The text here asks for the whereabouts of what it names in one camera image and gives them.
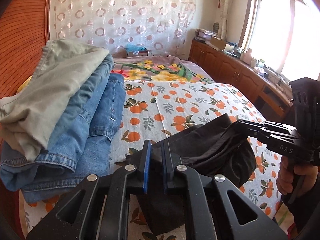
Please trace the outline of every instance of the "sheer curtain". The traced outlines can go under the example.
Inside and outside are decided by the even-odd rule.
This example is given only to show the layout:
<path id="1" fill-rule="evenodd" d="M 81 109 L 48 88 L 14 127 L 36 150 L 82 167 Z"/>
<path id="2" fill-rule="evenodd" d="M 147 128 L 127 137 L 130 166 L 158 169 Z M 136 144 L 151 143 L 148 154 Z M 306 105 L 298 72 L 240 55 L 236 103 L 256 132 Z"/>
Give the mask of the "sheer curtain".
<path id="1" fill-rule="evenodd" d="M 223 40 L 225 40 L 227 37 L 227 18 L 231 3 L 232 0 L 220 0 L 221 10 L 219 19 L 218 38 L 221 38 Z"/>

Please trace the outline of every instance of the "bottle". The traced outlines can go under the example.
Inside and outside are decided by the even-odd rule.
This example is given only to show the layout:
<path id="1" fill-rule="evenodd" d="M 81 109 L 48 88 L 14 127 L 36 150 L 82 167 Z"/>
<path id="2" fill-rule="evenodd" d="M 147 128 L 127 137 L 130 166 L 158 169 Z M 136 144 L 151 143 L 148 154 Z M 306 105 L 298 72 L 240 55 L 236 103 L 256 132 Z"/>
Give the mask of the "bottle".
<path id="1" fill-rule="evenodd" d="M 244 54 L 243 54 L 243 56 L 242 56 L 242 61 L 244 62 L 244 63 L 247 63 L 248 65 L 250 65 L 251 64 L 251 61 L 252 61 L 252 56 L 251 56 L 251 53 L 252 53 L 252 49 L 250 49 L 250 48 L 247 48 L 247 52 L 245 52 Z"/>

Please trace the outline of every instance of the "folded clothes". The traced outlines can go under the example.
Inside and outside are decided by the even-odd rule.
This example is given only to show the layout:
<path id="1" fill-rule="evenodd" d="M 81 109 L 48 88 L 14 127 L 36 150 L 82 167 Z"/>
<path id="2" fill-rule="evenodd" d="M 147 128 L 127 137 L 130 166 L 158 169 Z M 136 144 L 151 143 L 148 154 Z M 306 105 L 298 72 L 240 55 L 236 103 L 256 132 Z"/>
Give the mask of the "folded clothes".
<path id="1" fill-rule="evenodd" d="M 27 87 L 0 100 L 0 136 L 33 161 L 47 149 L 70 98 L 109 51 L 72 40 L 48 41 Z"/>
<path id="2" fill-rule="evenodd" d="M 48 199 L 75 187 L 90 173 L 109 174 L 110 146 L 119 130 L 125 90 L 122 75 L 110 74 L 58 141 L 34 162 L 3 145 L 0 176 L 7 189 L 21 189 L 26 202 Z"/>
<path id="3" fill-rule="evenodd" d="M 91 76 L 83 83 L 80 89 L 70 98 L 68 105 L 58 122 L 56 123 L 48 142 L 48 149 L 51 148 L 58 138 L 70 127 L 73 120 L 81 112 L 82 107 L 92 96 L 95 88 L 102 82 L 108 81 L 110 71 L 115 63 L 111 54 L 108 54 Z"/>

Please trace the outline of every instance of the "wooden cabinet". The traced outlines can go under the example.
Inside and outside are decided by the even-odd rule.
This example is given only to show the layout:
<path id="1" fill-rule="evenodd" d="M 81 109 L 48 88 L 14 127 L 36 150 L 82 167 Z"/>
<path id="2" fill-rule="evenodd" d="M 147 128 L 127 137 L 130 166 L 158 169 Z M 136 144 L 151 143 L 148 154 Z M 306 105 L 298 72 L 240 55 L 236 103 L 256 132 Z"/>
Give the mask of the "wooden cabinet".
<path id="1" fill-rule="evenodd" d="M 252 70 L 242 68 L 240 73 L 236 74 L 235 87 L 238 88 L 251 102 L 254 102 L 264 83 L 261 78 L 256 75 Z"/>
<path id="2" fill-rule="evenodd" d="M 192 42 L 192 47 L 189 55 L 190 61 L 196 63 L 199 66 L 202 66 L 204 61 L 205 49 L 205 45 L 199 42 Z"/>
<path id="3" fill-rule="evenodd" d="M 221 62 L 218 52 L 214 50 L 207 50 L 202 63 L 203 70 L 215 80 L 219 78 L 220 67 Z"/>
<path id="4" fill-rule="evenodd" d="M 220 64 L 219 76 L 216 81 L 235 86 L 239 65 L 234 64 L 228 57 L 223 57 Z"/>

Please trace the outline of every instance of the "bedspread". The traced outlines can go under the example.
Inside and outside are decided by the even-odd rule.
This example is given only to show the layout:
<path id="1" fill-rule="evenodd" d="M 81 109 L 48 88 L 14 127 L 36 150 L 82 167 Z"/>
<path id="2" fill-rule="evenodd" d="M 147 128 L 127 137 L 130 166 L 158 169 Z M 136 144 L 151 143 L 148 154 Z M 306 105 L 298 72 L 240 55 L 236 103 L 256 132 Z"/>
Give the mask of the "bedspread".
<path id="1" fill-rule="evenodd" d="M 210 82 L 211 77 L 198 65 L 174 56 L 115 58 L 114 73 L 125 80 Z"/>
<path id="2" fill-rule="evenodd" d="M 124 160 L 125 154 L 142 149 L 146 139 L 155 142 L 186 129 L 204 124 L 227 113 L 231 121 L 246 119 L 263 122 L 265 119 L 251 102 L 235 87 L 208 82 L 148 82 L 127 81 L 126 102 L 121 128 L 114 136 L 111 148 L 113 162 Z M 280 157 L 266 149 L 255 138 L 248 138 L 256 156 L 257 168 L 240 190 L 269 217 L 280 206 L 276 175 Z M 34 204 L 24 203 L 28 231 L 50 211 L 59 196 Z M 163 236 L 150 233 L 135 196 L 129 207 L 128 239 L 185 239 L 184 226 Z"/>

